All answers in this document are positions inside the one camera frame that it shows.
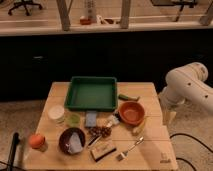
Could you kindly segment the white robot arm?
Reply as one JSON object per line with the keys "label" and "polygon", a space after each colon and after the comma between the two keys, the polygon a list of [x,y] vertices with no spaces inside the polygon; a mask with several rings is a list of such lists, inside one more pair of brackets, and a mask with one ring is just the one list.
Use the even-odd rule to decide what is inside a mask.
{"label": "white robot arm", "polygon": [[172,69],[166,74],[166,86],[158,95],[164,125],[172,122],[176,116],[175,108],[186,100],[213,114],[213,88],[205,84],[207,78],[208,69],[200,62]]}

